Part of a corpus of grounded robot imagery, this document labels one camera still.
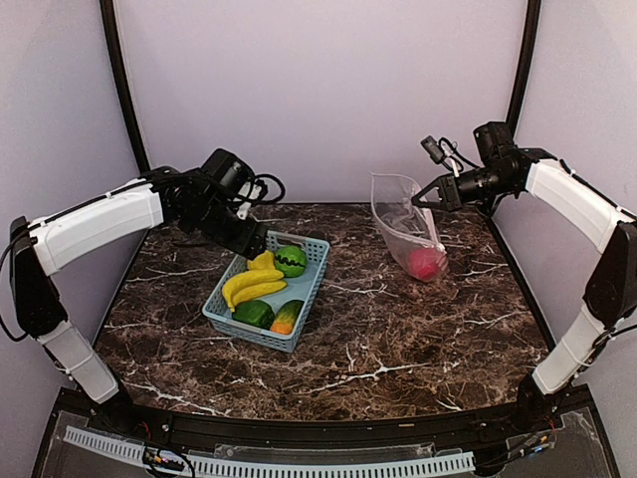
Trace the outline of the green orange toy mango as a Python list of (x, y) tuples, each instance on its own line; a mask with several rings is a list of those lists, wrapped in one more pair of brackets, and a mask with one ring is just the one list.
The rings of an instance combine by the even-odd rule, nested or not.
[(275, 315), (270, 331), (280, 335), (290, 335), (304, 306), (301, 300), (290, 300), (283, 304)]

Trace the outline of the black frame post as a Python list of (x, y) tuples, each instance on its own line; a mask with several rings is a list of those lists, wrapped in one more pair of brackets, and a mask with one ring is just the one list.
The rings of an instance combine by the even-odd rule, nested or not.
[(127, 137), (138, 171), (146, 173), (150, 170), (150, 164), (128, 82), (116, 19), (115, 2), (113, 0), (100, 0), (99, 3), (111, 74)]
[(527, 86), (531, 74), (531, 64), (537, 37), (540, 11), (540, 0), (527, 1), (520, 54), (506, 117), (506, 123), (512, 134), (516, 133), (522, 114)]

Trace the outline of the green toy bell pepper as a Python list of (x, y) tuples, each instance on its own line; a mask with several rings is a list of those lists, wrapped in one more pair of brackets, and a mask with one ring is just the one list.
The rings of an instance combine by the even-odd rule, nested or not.
[(264, 330), (271, 327), (275, 316), (273, 308), (262, 300), (240, 303), (232, 314), (234, 321)]

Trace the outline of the light blue plastic basket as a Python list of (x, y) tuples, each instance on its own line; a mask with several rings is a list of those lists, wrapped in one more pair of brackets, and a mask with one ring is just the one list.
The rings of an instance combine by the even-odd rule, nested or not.
[(234, 255), (202, 308), (202, 314), (211, 321), (217, 332), (286, 353), (291, 353), (296, 348), (327, 267), (330, 245), (327, 241), (312, 237), (277, 231), (268, 232), (266, 239), (268, 250), (276, 252), (286, 245), (299, 246), (304, 250), (308, 259), (306, 270), (298, 278), (287, 280), (286, 289), (265, 296), (263, 301), (269, 304), (275, 313), (289, 300), (303, 302), (292, 332), (281, 335), (237, 322), (232, 318), (231, 311), (222, 297), (222, 287), (232, 276), (248, 270), (247, 259), (238, 254)]

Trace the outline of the yellow toy banana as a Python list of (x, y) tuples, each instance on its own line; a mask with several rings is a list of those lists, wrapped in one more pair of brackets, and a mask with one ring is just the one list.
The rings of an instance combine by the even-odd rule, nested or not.
[(284, 278), (284, 273), (277, 269), (253, 270), (237, 274), (222, 287), (222, 296), (229, 309), (234, 310), (233, 295), (244, 288)]
[(231, 298), (231, 312), (235, 312), (239, 304), (250, 302), (261, 297), (278, 293), (287, 287), (287, 282), (283, 280), (256, 284), (243, 288), (236, 292)]

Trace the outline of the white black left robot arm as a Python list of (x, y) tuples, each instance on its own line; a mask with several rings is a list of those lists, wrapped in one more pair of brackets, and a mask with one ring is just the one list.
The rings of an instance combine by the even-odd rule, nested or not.
[(157, 168), (125, 185), (65, 211), (33, 221), (13, 221), (2, 259), (16, 320), (24, 338), (38, 342), (96, 404), (119, 434), (140, 425), (139, 410), (93, 346), (71, 322), (53, 275), (102, 246), (175, 221), (221, 247), (253, 259), (265, 248), (267, 228), (249, 209), (264, 202), (268, 187), (237, 160), (185, 172)]

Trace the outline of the green toy watermelon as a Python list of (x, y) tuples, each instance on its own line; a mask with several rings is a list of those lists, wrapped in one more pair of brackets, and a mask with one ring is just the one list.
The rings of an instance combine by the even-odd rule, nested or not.
[(275, 253), (275, 267), (287, 278), (297, 278), (302, 275), (307, 263), (306, 253), (298, 246), (285, 246)]

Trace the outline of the red toy apple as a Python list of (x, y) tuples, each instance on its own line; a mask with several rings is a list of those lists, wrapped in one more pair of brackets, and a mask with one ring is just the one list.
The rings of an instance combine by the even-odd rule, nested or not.
[(435, 248), (419, 248), (408, 258), (408, 273), (420, 281), (435, 279), (446, 264), (446, 255)]

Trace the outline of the yellow toy lemon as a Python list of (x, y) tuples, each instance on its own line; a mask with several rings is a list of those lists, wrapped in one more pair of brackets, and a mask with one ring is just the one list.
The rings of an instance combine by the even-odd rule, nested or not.
[(254, 260), (247, 261), (247, 269), (249, 271), (275, 270), (275, 254), (270, 250), (264, 251)]

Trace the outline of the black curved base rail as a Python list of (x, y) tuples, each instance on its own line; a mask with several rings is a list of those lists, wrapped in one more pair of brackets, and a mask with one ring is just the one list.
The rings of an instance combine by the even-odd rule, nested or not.
[(277, 421), (214, 417), (125, 403), (108, 409), (83, 393), (63, 388), (55, 410), (87, 420), (89, 426), (128, 437), (144, 437), (178, 451), (211, 451), (222, 444), (362, 449), (432, 443), (437, 449), (474, 451), (480, 466), (496, 467), (542, 436), (560, 453), (557, 466), (612, 462), (607, 437), (587, 386), (561, 393), (556, 411), (538, 417), (525, 428), (515, 426), (513, 403), (430, 416), (363, 421)]

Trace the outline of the black right frame post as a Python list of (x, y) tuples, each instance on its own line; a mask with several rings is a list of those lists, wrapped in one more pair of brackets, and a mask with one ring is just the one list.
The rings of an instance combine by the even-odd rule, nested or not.
[(527, 86), (531, 74), (531, 64), (537, 37), (540, 11), (540, 0), (527, 1), (520, 54), (506, 117), (506, 123), (512, 134), (516, 133), (522, 114)]

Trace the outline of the black left frame post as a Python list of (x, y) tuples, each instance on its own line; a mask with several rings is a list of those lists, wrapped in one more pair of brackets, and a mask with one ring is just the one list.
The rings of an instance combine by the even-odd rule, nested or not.
[(138, 171), (146, 173), (150, 170), (150, 164), (128, 82), (116, 19), (115, 2), (113, 0), (100, 0), (99, 3), (111, 74), (127, 137)]

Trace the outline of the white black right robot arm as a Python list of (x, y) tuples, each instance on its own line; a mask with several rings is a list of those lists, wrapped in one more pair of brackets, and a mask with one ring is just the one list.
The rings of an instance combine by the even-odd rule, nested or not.
[(636, 218), (593, 190), (560, 160), (540, 148), (498, 146), (480, 168), (442, 175), (411, 202), (419, 208), (456, 211), (468, 203), (495, 203), (526, 192), (578, 229), (600, 258), (584, 291), (579, 313), (533, 371), (543, 395), (564, 388), (592, 364), (618, 324), (636, 310)]

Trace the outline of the clear zip top bag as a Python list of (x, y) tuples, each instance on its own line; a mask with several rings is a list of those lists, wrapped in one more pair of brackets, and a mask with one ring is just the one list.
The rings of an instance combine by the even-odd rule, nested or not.
[(372, 218), (389, 253), (403, 271), (412, 277), (407, 269), (408, 258), (419, 248), (435, 248), (446, 255), (446, 264), (441, 273), (435, 279), (421, 281), (427, 283), (447, 273), (448, 257), (432, 212), (411, 204), (411, 197), (420, 189), (421, 186), (406, 175), (371, 173)]

